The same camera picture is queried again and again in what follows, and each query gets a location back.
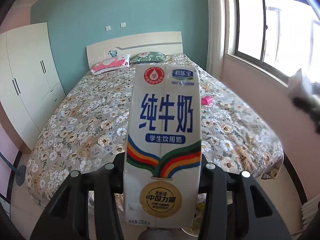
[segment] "headboard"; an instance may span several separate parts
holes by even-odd
[[[101,41],[87,46],[89,68],[116,50],[118,56],[130,54],[133,57],[141,52],[159,51],[164,54],[183,53],[181,32],[143,33]]]

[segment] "floral bedspread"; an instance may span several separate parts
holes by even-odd
[[[281,143],[266,123],[233,91],[184,54],[165,56],[165,64],[198,67],[202,106],[202,149],[223,170],[275,178],[283,163]],[[46,206],[70,171],[95,171],[125,151],[135,64],[93,76],[88,72],[66,96],[42,130],[30,156],[27,189]],[[89,193],[89,205],[94,195]],[[123,196],[116,195],[121,209]]]

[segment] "rainbow stripes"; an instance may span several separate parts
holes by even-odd
[[[170,179],[177,171],[201,164],[201,141],[172,150],[160,159],[156,155],[140,150],[128,136],[127,162],[150,171],[155,178]]]

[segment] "pink pillow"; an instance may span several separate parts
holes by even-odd
[[[121,67],[121,66],[129,66],[130,55],[126,54],[123,57],[112,57],[108,58],[104,61],[98,62],[91,70],[93,74],[99,72],[97,74],[103,73],[105,69],[113,68],[113,67]]]

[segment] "wardrobe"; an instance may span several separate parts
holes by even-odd
[[[47,23],[0,34],[0,102],[31,150],[65,96],[51,53]]]

